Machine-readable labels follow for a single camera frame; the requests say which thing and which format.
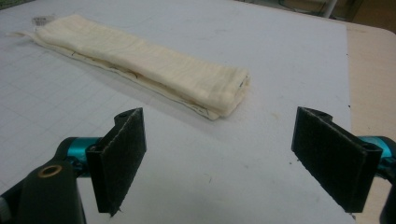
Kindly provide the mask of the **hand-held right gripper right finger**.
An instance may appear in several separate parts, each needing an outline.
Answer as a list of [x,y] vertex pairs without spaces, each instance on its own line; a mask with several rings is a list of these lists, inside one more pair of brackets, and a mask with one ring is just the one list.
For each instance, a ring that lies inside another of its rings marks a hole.
[[363,210],[375,176],[396,180],[396,141],[355,136],[316,109],[297,108],[291,150],[348,213]]

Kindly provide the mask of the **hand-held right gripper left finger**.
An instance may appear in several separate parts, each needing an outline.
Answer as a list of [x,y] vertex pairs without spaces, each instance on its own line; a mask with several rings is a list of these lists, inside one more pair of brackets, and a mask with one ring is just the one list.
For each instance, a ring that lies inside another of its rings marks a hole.
[[103,137],[68,137],[55,158],[72,164],[76,175],[92,181],[98,211],[115,215],[147,151],[141,107],[118,114]]

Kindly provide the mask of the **cream cloth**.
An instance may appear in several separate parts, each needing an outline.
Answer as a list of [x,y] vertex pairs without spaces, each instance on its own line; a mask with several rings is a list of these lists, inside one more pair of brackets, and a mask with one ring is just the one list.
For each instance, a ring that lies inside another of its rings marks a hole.
[[117,73],[211,120],[229,116],[249,86],[247,69],[206,62],[76,14],[20,35]]

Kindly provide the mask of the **white grid cutting mat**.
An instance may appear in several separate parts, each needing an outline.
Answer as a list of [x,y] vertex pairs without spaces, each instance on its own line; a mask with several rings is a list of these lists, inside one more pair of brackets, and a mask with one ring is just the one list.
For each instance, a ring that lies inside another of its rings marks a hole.
[[[250,83],[209,120],[106,70],[36,45],[33,18],[81,15],[210,62]],[[91,224],[355,224],[291,151],[296,111],[349,128],[347,29],[231,0],[35,0],[0,10],[0,193],[69,136],[102,136],[144,111],[147,152],[115,216],[78,188]]]

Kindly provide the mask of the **white metal stand pole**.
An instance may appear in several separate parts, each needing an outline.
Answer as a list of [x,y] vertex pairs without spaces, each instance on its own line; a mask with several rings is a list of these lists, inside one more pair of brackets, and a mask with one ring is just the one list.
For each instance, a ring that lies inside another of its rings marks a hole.
[[337,0],[326,0],[325,10],[323,12],[323,17],[329,19],[332,15],[332,11],[335,8]]

